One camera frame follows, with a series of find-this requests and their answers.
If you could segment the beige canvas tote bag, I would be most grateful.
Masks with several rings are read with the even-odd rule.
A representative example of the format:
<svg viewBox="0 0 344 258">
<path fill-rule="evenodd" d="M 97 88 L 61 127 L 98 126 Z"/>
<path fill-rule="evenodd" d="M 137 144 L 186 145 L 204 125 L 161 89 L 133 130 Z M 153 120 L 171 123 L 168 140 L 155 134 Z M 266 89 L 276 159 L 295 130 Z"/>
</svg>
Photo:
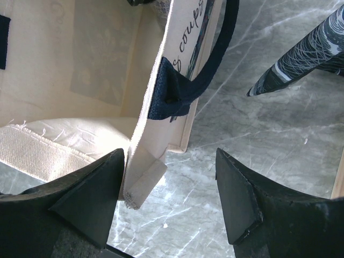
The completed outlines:
<svg viewBox="0 0 344 258">
<path fill-rule="evenodd" d="M 187 149 L 238 1 L 1 1 L 1 163 L 49 182 L 121 148 L 139 209 Z"/>
</svg>

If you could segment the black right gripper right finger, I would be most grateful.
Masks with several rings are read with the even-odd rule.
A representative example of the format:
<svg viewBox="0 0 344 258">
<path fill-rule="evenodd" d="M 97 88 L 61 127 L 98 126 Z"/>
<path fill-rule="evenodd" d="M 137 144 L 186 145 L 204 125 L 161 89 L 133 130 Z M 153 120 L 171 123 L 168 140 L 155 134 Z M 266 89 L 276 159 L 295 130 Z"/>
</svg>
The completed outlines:
<svg viewBox="0 0 344 258">
<path fill-rule="evenodd" d="M 236 257 L 343 257 L 343 198 L 285 187 L 222 149 L 216 180 Z"/>
</svg>

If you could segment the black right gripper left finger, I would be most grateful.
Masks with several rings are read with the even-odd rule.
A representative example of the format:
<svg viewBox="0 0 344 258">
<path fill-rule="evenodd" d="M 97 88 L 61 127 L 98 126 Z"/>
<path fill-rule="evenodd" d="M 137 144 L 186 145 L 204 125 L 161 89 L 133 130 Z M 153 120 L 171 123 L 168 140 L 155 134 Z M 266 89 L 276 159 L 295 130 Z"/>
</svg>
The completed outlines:
<svg viewBox="0 0 344 258">
<path fill-rule="evenodd" d="M 12 195 L 1 194 L 1 257 L 99 257 L 124 173 L 124 151 Z"/>
</svg>

